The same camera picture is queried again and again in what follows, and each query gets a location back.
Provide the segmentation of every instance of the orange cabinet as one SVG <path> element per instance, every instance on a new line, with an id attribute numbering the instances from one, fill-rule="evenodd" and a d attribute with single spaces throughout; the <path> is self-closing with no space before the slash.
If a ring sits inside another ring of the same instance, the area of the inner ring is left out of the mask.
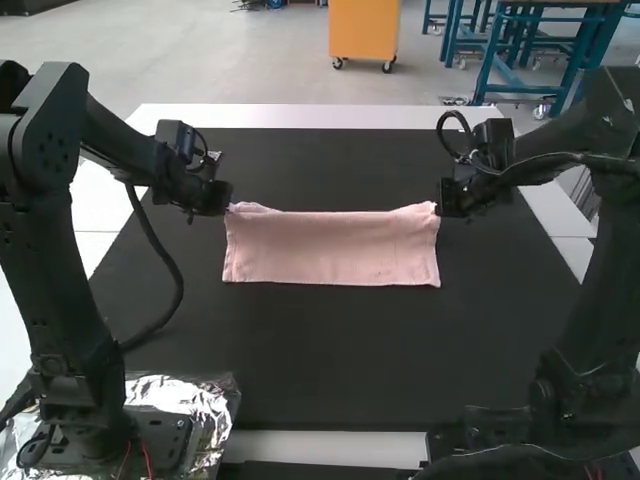
<path id="1" fill-rule="evenodd" d="M 334 67 L 346 58 L 395 61 L 402 0 L 330 0 L 329 55 Z"/>

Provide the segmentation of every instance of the red wire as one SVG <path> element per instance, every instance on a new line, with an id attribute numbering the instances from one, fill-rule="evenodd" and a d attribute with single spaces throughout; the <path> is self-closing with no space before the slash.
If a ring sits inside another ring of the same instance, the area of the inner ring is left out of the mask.
<path id="1" fill-rule="evenodd" d="M 124 468 L 124 464 L 127 462 L 127 458 L 131 455 L 131 440 L 127 442 L 127 452 L 124 454 L 124 458 L 122 459 L 122 463 L 120 463 L 120 467 L 118 468 L 118 474 L 116 475 L 116 480 L 120 480 L 120 475 L 122 475 L 122 469 Z"/>
<path id="2" fill-rule="evenodd" d="M 584 473 L 587 474 L 587 478 L 589 480 L 594 480 L 593 475 L 591 475 L 591 472 L 589 471 L 589 467 L 585 465 L 583 468 L 584 468 Z"/>
<path id="3" fill-rule="evenodd" d="M 147 473 L 149 474 L 149 480 L 155 480 L 153 476 L 153 465 L 151 464 L 151 455 L 149 455 L 149 450 L 147 450 L 147 445 L 142 440 L 140 440 L 140 447 L 142 447 L 144 460 L 147 463 Z"/>

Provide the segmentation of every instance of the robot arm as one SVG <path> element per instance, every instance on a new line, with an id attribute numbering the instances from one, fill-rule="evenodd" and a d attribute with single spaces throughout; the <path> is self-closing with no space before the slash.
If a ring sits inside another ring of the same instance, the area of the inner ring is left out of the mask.
<path id="1" fill-rule="evenodd" d="M 100 317 L 75 242 L 69 184 L 79 154 L 190 218 L 222 214 L 231 195 L 215 179 L 215 159 L 195 146 L 195 129 L 162 121 L 155 138 L 141 135 L 88 94 L 88 77 L 77 64 L 46 63 L 30 76 L 0 62 L 0 264 L 29 335 L 27 378 L 48 428 L 20 459 L 25 466 L 43 455 L 47 465 L 50 446 L 100 461 L 144 423 L 123 409 L 121 346 Z"/>
<path id="2" fill-rule="evenodd" d="M 513 187 L 545 183 L 580 164 L 590 169 L 602 203 L 578 301 L 562 335 L 540 358 L 528 405 L 469 406 L 456 421 L 433 425 L 433 464 L 416 480 L 460 478 L 461 471 L 478 468 L 490 469 L 488 477 L 513 478 L 519 469 L 531 472 L 532 462 L 538 472 L 543 467 L 559 476 L 567 464 L 577 465 L 582 475 L 583 465 L 640 444 L 638 82 L 636 68 L 600 68 L 587 77 L 584 102 L 529 134 L 514 139 L 508 119 L 472 131 L 462 118 L 466 150 L 454 152 L 444 143 L 455 160 L 453 176 L 440 183 L 444 216 L 508 202 Z M 451 113 L 443 122 L 454 116 L 460 117 Z"/>

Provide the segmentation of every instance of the folded towel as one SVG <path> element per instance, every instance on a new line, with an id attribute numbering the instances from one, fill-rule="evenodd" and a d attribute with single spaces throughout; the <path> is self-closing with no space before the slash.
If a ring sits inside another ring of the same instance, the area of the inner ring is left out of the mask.
<path id="1" fill-rule="evenodd" d="M 225 282 L 440 286 L 435 203 L 389 212 L 281 212 L 257 203 L 225 215 Z"/>

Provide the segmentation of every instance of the concrete floor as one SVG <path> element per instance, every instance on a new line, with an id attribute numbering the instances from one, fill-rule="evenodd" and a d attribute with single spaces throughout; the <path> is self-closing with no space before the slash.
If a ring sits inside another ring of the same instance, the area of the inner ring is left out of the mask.
<path id="1" fill-rule="evenodd" d="M 444 11 L 446 0 L 434 0 Z M 336 72 L 327 49 L 327 9 L 229 13 L 231 0 L 80 0 L 34 17 L 0 18 L 0 58 L 32 70 L 75 61 L 91 73 L 93 95 L 121 116 L 141 103 L 438 104 L 438 95 L 471 95 L 479 62 L 445 69 L 442 37 L 421 35 L 424 0 L 404 0 L 399 63 L 350 62 Z M 632 27 L 612 51 L 618 63 L 640 53 Z M 527 79 L 554 81 L 549 62 Z M 503 111 L 525 132 L 530 107 Z"/>

